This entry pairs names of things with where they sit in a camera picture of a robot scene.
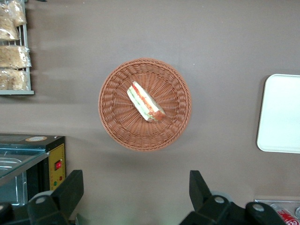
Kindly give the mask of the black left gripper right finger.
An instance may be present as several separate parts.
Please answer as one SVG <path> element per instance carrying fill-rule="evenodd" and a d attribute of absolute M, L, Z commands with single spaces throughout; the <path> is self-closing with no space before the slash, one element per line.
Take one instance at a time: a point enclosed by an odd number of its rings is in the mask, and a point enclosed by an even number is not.
<path fill-rule="evenodd" d="M 189 196 L 194 210 L 182 220 L 182 225 L 244 224 L 244 210 L 224 196 L 213 195 L 199 171 L 190 171 Z"/>

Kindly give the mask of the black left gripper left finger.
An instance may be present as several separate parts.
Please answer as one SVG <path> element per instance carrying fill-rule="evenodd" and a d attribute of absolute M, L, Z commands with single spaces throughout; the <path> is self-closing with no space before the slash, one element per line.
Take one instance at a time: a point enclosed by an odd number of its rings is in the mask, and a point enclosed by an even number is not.
<path fill-rule="evenodd" d="M 32 225 L 68 225 L 84 193 L 83 171 L 74 170 L 54 191 L 42 192 L 27 204 Z"/>

